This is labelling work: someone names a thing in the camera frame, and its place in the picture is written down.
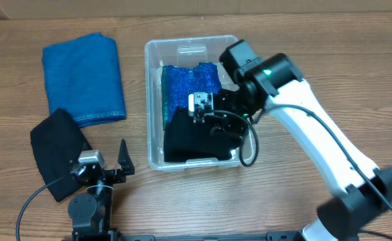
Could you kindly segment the black garment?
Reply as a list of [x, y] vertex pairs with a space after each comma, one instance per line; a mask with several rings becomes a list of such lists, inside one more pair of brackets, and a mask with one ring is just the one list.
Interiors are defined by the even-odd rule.
[[241, 146], [240, 138], [219, 135], [169, 135], [164, 139], [165, 162], [186, 162], [190, 159], [216, 158], [219, 161], [232, 157], [231, 151]]
[[216, 118], [216, 114], [211, 113], [206, 116], [203, 123], [194, 123], [193, 118], [189, 116], [188, 111], [185, 108], [178, 107], [175, 110], [173, 119], [166, 125], [164, 138], [169, 135], [211, 135], [211, 118]]

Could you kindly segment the blue sequin garment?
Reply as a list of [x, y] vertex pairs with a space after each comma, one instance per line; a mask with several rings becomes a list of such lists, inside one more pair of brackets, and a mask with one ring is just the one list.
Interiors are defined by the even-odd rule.
[[194, 68], [164, 66], [161, 73], [163, 128], [173, 119], [175, 109], [188, 107], [188, 95], [194, 92], [218, 94], [222, 89], [218, 68], [212, 62], [200, 62]]

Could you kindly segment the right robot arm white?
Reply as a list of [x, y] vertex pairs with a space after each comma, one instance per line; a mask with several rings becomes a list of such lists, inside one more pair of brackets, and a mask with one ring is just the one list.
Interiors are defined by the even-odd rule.
[[380, 169], [349, 141], [288, 56], [278, 53], [264, 60], [241, 39], [219, 61], [239, 87], [244, 123], [251, 128], [255, 113], [276, 118], [312, 160], [332, 195], [296, 240], [358, 240], [363, 226], [392, 212], [392, 167]]

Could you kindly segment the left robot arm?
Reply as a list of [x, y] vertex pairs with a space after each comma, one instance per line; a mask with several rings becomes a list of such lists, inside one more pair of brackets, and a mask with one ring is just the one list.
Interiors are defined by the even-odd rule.
[[86, 187], [84, 193], [74, 196], [68, 204], [72, 219], [73, 240], [121, 240], [122, 234], [111, 227], [115, 184], [125, 183], [128, 175], [135, 174], [125, 140], [121, 140], [117, 159], [119, 169], [105, 169], [105, 160], [99, 150], [84, 149], [72, 162], [70, 174]]

